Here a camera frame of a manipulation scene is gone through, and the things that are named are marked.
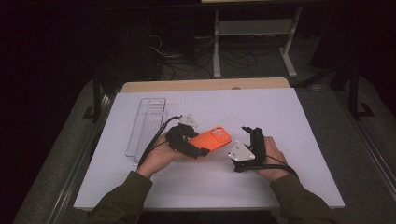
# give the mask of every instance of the person's left hand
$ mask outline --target person's left hand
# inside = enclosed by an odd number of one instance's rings
[[[155,142],[154,149],[150,151],[136,172],[147,178],[151,178],[152,175],[165,168],[172,161],[187,158],[186,155],[170,148],[166,142],[165,134],[162,134]]]

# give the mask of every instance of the white table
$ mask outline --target white table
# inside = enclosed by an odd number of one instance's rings
[[[119,93],[110,111],[74,206],[92,210],[120,185],[133,159],[125,156],[134,118],[142,98],[166,98],[169,118],[192,114],[201,133],[224,127],[233,140],[249,144],[241,127],[260,127],[275,138],[303,185],[331,208],[344,202],[292,88],[155,91]],[[171,122],[168,128],[176,125]],[[145,202],[146,210],[268,210],[279,204],[269,184],[253,171],[235,173],[228,158],[233,143],[196,161],[175,161],[160,171]]]

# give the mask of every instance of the smartphone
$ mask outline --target smartphone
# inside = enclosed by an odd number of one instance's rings
[[[231,136],[220,126],[193,137],[189,142],[198,148],[215,150],[231,142]]]

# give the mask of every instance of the olive green sleeve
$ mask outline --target olive green sleeve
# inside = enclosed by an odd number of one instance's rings
[[[131,172],[124,183],[109,193],[97,204],[87,223],[134,224],[143,211],[143,203],[152,182],[142,175]]]
[[[280,215],[289,223],[336,223],[332,210],[319,196],[306,190],[295,175],[271,183],[280,204]]]

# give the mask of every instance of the floor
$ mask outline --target floor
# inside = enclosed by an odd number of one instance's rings
[[[309,66],[317,38],[297,37],[293,42],[290,58],[298,74],[296,78],[288,76],[277,51],[284,36],[234,41],[224,40],[220,48],[222,78],[285,77],[290,84],[297,84],[321,71]],[[186,60],[177,56],[166,60],[161,79],[211,78],[211,53],[203,53],[193,65]],[[369,147],[375,148],[391,171],[396,170],[395,118],[381,103],[375,88],[361,78],[360,102],[370,106],[375,115],[356,121],[347,110],[348,89],[332,91],[331,79],[332,76],[327,76],[296,92],[346,204],[345,208],[334,209],[334,215],[339,223],[346,224],[394,223],[396,202],[389,190],[392,186],[384,181]],[[102,105],[105,115],[111,100],[104,99]],[[78,97],[14,223],[85,222],[87,213],[72,206],[89,165],[92,146],[106,122],[106,116],[96,123],[83,118],[86,109],[92,106],[90,82]],[[279,223],[286,223],[277,211],[272,213]]]

